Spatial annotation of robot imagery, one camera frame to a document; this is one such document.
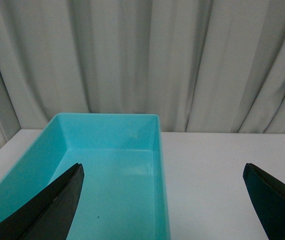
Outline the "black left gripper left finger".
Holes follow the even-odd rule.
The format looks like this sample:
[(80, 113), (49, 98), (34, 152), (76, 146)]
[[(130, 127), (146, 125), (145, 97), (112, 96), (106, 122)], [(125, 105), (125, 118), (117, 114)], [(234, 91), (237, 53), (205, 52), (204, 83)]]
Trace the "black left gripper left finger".
[(76, 163), (0, 222), (0, 240), (67, 239), (83, 181), (83, 165)]

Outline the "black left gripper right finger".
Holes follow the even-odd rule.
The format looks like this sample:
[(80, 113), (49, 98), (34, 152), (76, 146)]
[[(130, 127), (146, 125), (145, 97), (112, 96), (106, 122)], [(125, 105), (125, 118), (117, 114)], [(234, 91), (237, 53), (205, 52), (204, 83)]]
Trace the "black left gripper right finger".
[(268, 239), (285, 240), (285, 184), (252, 163), (243, 180)]

